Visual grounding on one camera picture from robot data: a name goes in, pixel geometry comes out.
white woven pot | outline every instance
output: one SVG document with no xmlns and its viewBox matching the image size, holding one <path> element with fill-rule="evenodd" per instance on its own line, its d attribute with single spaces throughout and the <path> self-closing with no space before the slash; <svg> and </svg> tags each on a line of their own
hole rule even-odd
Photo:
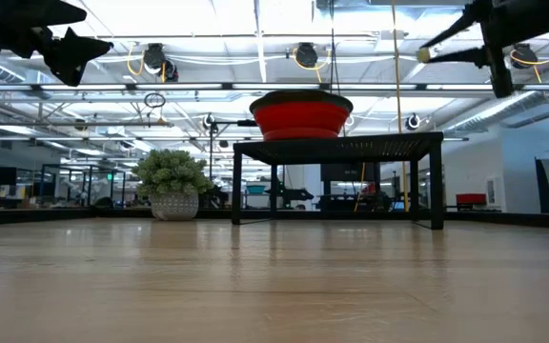
<svg viewBox="0 0 549 343">
<path fill-rule="evenodd" d="M 152 214 L 159 220 L 191 220 L 198 213 L 198 193 L 151 195 Z"/>
</svg>

wooden floor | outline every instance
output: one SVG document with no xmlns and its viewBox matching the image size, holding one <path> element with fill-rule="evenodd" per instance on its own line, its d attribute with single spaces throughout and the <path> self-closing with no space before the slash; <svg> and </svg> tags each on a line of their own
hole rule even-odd
<svg viewBox="0 0 549 343">
<path fill-rule="evenodd" d="M 0 226 L 0 342 L 549 343 L 549 230 Z"/>
</svg>

red bowl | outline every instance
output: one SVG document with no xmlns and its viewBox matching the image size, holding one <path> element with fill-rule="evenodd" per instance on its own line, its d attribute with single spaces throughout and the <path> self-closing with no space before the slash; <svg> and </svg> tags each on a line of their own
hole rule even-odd
<svg viewBox="0 0 549 343">
<path fill-rule="evenodd" d="M 273 91 L 249 107 L 265 141 L 338 137 L 353 111 L 346 98 L 325 91 Z"/>
</svg>

potted plant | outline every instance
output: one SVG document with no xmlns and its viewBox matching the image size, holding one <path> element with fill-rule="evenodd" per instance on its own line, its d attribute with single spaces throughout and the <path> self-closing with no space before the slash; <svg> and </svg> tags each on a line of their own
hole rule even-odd
<svg viewBox="0 0 549 343">
<path fill-rule="evenodd" d="M 187 151 L 152 151 L 132 169 L 142 183 L 137 193 L 149 196 L 152 214 L 160 220 L 190 220 L 198 212 L 198 195 L 213 187 Z"/>
</svg>

black table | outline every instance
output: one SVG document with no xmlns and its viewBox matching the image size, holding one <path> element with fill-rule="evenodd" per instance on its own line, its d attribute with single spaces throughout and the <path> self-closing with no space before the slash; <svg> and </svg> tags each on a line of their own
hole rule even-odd
<svg viewBox="0 0 549 343">
<path fill-rule="evenodd" d="M 431 179 L 431 229 L 444 227 L 442 132 L 382 134 L 326 139 L 301 139 L 234 144 L 233 224 L 240 224 L 243 154 L 271 166 L 271 218 L 276 218 L 277 166 L 354 163 L 410 162 L 409 219 L 418 221 L 418 161 L 429 154 Z"/>
</svg>

